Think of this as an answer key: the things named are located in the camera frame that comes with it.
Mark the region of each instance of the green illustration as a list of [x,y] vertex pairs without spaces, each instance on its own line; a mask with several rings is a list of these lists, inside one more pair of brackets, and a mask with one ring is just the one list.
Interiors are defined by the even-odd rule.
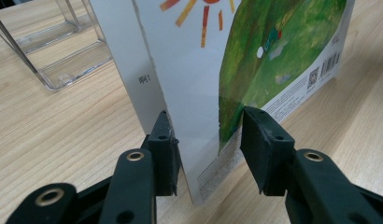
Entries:
[[220,69],[220,151],[244,105],[262,107],[319,56],[347,0],[243,0]]

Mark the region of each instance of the children's book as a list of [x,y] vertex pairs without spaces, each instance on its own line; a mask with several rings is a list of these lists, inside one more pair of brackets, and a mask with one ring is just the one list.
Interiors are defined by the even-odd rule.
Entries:
[[146,133],[171,119],[194,203],[243,159],[243,106],[286,118],[339,69],[354,0],[91,0]]

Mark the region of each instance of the barcode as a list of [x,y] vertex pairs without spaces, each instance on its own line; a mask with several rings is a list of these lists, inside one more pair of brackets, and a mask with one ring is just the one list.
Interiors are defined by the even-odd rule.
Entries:
[[339,63],[339,58],[340,58],[340,53],[336,52],[334,55],[332,55],[331,57],[326,59],[323,62],[322,71],[320,72],[320,76],[323,77],[326,74],[328,74],[334,68],[334,66]]

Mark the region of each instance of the sun illustration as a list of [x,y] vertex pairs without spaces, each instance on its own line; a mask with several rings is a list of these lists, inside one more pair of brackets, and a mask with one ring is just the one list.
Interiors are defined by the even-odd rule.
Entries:
[[[160,8],[162,11],[166,11],[168,8],[176,5],[180,0],[166,0],[160,5]],[[209,15],[209,5],[216,4],[220,0],[203,0],[205,3],[207,3],[206,6],[204,6],[204,15],[203,15],[203,31],[201,33],[201,48],[204,48],[206,46],[206,27],[208,25],[208,15]],[[230,1],[230,8],[232,10],[232,13],[235,12],[234,7],[234,0]],[[189,13],[191,12],[192,8],[194,7],[197,0],[189,0],[189,3],[183,8],[183,11],[180,13],[179,17],[177,18],[177,21],[175,24],[180,27],[182,23],[186,20]],[[218,14],[218,23],[219,23],[219,30],[221,31],[223,29],[223,17],[222,12],[220,11]]]

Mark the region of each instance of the wood grain surface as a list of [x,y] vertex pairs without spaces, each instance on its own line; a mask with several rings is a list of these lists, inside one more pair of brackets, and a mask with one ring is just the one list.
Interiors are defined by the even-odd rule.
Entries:
[[[0,18],[15,36],[31,34],[62,21],[52,2],[0,10]],[[296,148],[328,154],[353,183],[383,195],[383,0],[356,1],[338,77],[282,125]],[[41,186],[82,190],[112,175],[143,138],[114,63],[51,92],[0,39],[0,223]],[[284,200],[260,195],[244,162],[202,206],[192,205],[183,175],[178,191],[158,199],[159,223],[289,223]]]

